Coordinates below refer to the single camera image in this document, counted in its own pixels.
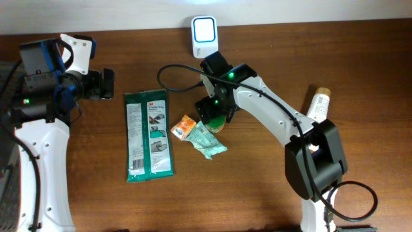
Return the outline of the teal snack packet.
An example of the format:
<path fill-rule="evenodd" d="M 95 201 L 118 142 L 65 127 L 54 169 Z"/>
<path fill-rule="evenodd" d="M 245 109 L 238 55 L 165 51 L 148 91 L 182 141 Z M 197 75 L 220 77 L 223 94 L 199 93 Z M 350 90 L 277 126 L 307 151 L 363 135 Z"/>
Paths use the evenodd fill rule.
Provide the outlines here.
<path fill-rule="evenodd" d="M 199 121 L 195 128 L 188 134 L 185 141 L 190 142 L 206 159 L 228 150 L 217 138 Z"/>

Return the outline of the orange snack packet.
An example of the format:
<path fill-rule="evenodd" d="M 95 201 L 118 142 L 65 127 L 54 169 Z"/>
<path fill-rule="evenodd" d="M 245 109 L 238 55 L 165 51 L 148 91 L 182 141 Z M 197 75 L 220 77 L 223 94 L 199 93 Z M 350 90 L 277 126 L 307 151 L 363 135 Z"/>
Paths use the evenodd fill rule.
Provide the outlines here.
<path fill-rule="evenodd" d="M 184 115 L 180 122 L 171 128 L 171 133 L 179 140 L 184 141 L 191 131 L 196 127 L 197 122 L 188 115 Z"/>

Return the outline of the green 3M wipes pack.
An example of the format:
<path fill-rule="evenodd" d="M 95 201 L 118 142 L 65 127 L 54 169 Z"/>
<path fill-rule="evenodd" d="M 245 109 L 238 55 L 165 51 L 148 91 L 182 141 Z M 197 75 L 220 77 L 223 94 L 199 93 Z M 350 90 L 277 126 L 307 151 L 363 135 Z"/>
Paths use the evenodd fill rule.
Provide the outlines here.
<path fill-rule="evenodd" d="M 172 177 L 165 90 L 124 95 L 127 125 L 127 182 Z"/>

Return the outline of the green lidded jar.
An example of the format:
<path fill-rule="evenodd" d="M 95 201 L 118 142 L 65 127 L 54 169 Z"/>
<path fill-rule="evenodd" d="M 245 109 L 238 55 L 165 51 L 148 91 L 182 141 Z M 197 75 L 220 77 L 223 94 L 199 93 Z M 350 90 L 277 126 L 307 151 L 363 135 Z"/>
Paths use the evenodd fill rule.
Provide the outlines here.
<path fill-rule="evenodd" d="M 219 133 L 224 128 L 225 123 L 226 123 L 226 116 L 221 115 L 219 117 L 211 119 L 209 123 L 205 125 L 205 127 L 211 133 Z"/>

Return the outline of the white tube with gold cap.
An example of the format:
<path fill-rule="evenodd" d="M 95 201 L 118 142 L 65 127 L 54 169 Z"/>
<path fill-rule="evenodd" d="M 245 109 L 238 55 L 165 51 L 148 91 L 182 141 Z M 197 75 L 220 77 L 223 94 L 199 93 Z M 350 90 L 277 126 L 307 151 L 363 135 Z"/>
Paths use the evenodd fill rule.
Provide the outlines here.
<path fill-rule="evenodd" d="M 324 121 L 327 118 L 331 94 L 328 88 L 316 89 L 306 116 L 318 123 Z"/>

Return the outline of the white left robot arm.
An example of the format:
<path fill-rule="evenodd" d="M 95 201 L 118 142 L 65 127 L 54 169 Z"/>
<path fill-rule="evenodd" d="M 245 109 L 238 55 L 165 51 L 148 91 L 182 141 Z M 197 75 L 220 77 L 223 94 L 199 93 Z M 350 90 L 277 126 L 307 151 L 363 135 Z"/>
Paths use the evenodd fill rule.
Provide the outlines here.
<path fill-rule="evenodd" d="M 61 34 L 20 45 L 28 91 L 10 104 L 12 138 L 19 146 L 18 231 L 74 231 L 66 155 L 72 109 L 81 99 L 112 99 L 112 69 L 89 69 L 97 43 L 88 36 Z"/>

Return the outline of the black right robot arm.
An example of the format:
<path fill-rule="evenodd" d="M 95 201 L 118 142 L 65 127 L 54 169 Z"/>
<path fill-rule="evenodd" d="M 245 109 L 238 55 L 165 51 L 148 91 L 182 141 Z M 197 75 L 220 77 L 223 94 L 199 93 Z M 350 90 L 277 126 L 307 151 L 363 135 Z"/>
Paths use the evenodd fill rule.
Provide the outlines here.
<path fill-rule="evenodd" d="M 285 175 L 302 199 L 301 231 L 336 231 L 333 207 L 337 187 L 348 167 L 337 127 L 299 113 L 269 90 L 251 67 L 233 67 L 219 52 L 200 64 L 208 96 L 196 103 L 202 123 L 219 117 L 230 122 L 245 110 L 285 149 Z"/>

